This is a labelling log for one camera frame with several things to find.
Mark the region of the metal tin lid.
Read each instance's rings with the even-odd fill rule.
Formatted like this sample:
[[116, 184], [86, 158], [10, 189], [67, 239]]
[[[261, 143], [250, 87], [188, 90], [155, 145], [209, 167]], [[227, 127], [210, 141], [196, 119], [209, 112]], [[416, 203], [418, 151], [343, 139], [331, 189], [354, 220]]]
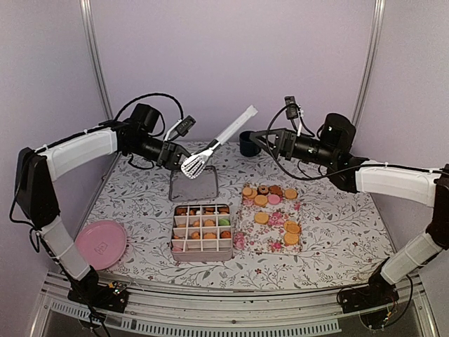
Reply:
[[168, 198], [170, 201], [201, 201], [215, 199], [219, 195], [217, 170], [207, 166], [195, 179], [189, 179], [181, 171], [170, 175]]

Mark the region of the white handled food tongs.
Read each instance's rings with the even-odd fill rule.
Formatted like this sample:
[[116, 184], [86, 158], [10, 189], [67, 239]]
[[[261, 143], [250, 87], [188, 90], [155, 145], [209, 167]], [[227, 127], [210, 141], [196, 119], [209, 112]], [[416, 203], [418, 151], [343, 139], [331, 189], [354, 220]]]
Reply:
[[188, 179], [197, 178], [205, 169], [212, 155], [257, 113], [258, 110], [253, 105], [250, 105], [238, 118], [236, 118], [225, 130], [210, 141], [202, 150], [187, 157], [181, 164], [181, 172]]

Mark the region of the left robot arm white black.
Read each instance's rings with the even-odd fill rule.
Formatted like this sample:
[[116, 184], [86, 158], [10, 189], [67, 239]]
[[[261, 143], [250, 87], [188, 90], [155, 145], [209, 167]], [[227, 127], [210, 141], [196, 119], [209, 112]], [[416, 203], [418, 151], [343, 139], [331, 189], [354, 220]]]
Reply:
[[120, 152], [140, 156], [170, 171], [178, 170], [181, 156], [189, 156], [189, 152], [174, 141], [185, 136], [195, 120], [180, 117], [160, 140], [152, 134], [160, 117], [160, 111], [139, 103], [123, 121], [105, 121], [51, 145], [35, 150], [25, 147], [19, 152], [12, 205], [24, 213], [23, 222], [30, 227], [34, 248], [45, 248], [90, 305], [104, 299], [104, 289], [62, 223], [53, 183], [94, 159]]

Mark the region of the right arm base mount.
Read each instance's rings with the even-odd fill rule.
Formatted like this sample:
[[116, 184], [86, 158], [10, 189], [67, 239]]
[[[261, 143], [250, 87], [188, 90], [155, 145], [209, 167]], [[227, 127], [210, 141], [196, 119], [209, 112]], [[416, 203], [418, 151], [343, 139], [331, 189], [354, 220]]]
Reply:
[[370, 285], [358, 288], [348, 286], [338, 291], [336, 300], [343, 313], [350, 313], [393, 304], [399, 300], [399, 295], [395, 286], [385, 289]]

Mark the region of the green sandwich cookie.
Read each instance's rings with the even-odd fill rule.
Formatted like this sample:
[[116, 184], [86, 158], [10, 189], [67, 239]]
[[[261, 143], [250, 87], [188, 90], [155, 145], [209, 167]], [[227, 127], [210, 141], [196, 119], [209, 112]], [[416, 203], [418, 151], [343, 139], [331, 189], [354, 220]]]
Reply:
[[219, 226], [230, 226], [230, 220], [227, 218], [219, 219]]

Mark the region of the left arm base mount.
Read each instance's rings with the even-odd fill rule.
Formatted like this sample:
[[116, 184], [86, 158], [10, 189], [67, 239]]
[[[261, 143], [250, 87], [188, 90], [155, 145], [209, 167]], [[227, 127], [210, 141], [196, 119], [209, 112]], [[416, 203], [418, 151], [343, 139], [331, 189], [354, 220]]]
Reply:
[[90, 305], [95, 309], [124, 313], [128, 304], [129, 292], [119, 283], [112, 282], [108, 285], [97, 282], [75, 282], [67, 298], [76, 303]]

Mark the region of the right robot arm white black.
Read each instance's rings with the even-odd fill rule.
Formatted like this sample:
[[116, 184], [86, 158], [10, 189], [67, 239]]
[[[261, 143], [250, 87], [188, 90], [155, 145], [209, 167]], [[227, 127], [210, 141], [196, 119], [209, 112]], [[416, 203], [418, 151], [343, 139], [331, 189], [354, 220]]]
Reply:
[[408, 168], [355, 157], [350, 149], [356, 128], [337, 113], [326, 116], [313, 138], [286, 128], [250, 133], [250, 140], [273, 159], [299, 159], [326, 167], [325, 177], [339, 190], [367, 192], [416, 201], [433, 209], [430, 224], [374, 271], [363, 300], [379, 305], [390, 287], [448, 249], [448, 168]]

